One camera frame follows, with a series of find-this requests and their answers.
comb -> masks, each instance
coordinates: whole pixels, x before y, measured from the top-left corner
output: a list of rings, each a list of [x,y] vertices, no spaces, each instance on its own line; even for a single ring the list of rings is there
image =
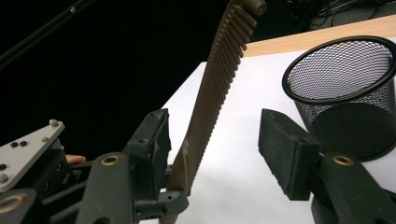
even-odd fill
[[[259,16],[265,9],[263,0],[232,0],[226,7],[209,53],[189,128],[173,163],[168,190],[183,190],[187,196],[191,195],[192,182],[221,106],[257,24],[249,12]]]

bolt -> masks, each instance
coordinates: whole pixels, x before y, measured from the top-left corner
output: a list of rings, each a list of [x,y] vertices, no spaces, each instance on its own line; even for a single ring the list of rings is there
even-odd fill
[[[59,125],[58,120],[50,119],[49,120],[49,125],[52,126],[52,127],[58,127],[58,125]]]
[[[17,146],[18,146],[18,143],[17,143],[17,142],[11,143],[11,147],[17,147]]]
[[[4,184],[8,181],[8,175],[0,174],[0,184]]]
[[[26,142],[26,141],[21,141],[21,142],[20,142],[20,146],[21,146],[21,147],[26,147],[26,145],[27,145],[27,142]]]

screw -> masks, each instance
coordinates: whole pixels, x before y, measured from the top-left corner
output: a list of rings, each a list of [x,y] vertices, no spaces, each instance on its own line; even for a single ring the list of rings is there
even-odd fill
[[[46,183],[44,184],[43,192],[46,193],[47,191],[49,191],[49,189],[50,189],[50,183],[49,183],[49,182],[46,182]]]
[[[21,146],[21,147],[26,147],[26,145],[27,145],[27,142],[26,142],[26,141],[21,141],[21,142],[20,142],[20,146]]]
[[[58,120],[50,119],[49,120],[49,125],[52,126],[52,127],[58,127],[58,125],[59,125]]]
[[[59,162],[58,166],[56,167],[56,172],[59,172],[62,168],[62,164]]]
[[[8,175],[0,174],[0,184],[4,184],[8,181]]]
[[[17,142],[11,143],[11,147],[17,147],[17,146],[18,146],[18,143],[17,143]]]

comb teeth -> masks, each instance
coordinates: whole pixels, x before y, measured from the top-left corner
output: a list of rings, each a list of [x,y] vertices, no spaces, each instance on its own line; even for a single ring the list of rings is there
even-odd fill
[[[169,190],[184,190],[187,195],[191,194],[192,182],[219,111],[256,26],[245,8],[259,16],[265,6],[263,0],[232,0],[225,9],[209,53],[189,129],[173,164]]]

mesh pencil holder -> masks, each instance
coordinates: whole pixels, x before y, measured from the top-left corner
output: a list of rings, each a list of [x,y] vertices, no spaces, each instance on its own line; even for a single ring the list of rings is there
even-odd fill
[[[323,153],[371,161],[396,143],[396,45],[352,36],[317,46],[286,70],[282,87]]]

